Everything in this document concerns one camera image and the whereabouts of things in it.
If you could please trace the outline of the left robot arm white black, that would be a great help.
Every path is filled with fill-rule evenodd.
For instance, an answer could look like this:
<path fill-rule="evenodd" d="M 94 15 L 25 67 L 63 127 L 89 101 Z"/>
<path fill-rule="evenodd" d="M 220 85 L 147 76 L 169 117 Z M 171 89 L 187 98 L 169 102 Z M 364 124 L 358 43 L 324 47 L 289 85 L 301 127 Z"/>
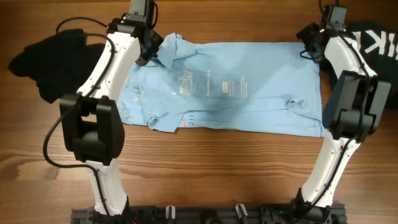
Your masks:
<path fill-rule="evenodd" d="M 88 171 L 95 196 L 89 209 L 73 210 L 72 223 L 130 223 L 129 199 L 119 177 L 124 127 L 117 100 L 133 65 L 156 57 L 163 41 L 154 31 L 158 6 L 131 1 L 129 12 L 106 25 L 105 46 L 91 75 L 60 100 L 65 147 Z"/>

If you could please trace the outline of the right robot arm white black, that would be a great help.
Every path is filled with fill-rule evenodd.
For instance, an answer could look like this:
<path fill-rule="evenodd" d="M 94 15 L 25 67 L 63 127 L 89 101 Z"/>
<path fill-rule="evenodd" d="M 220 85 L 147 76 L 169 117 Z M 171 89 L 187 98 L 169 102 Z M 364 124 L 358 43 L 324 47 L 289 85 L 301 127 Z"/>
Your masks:
<path fill-rule="evenodd" d="M 300 57 L 328 66 L 335 76 L 323 114 L 325 137 L 310 177 L 295 199 L 295 218 L 327 216 L 340 178 L 352 154 L 374 134 L 391 84 L 378 79 L 347 32 L 347 8 L 339 2 L 320 5 L 322 21 L 297 33 L 305 48 Z"/>

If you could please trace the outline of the light blue t-shirt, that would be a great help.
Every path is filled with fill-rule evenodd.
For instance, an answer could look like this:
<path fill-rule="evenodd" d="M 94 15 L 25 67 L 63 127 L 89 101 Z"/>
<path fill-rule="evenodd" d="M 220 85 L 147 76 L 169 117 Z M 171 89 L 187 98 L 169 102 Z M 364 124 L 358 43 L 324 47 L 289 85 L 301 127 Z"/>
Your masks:
<path fill-rule="evenodd" d="M 299 42 L 195 44 L 169 34 L 158 56 L 133 66 L 118 109 L 126 124 L 174 133 L 233 129 L 321 138 L 318 65 Z"/>

